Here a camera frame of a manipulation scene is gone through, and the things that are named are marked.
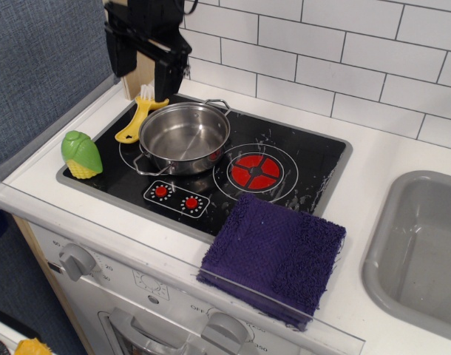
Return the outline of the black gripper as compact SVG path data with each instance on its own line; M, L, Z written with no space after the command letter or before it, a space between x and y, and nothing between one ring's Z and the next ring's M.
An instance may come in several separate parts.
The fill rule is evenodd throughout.
M184 1L108 1L105 23L106 46L112 71L124 77L137 66L137 52L155 60L155 100L164 101L178 93L189 74L188 56L192 48L182 37L179 26Z

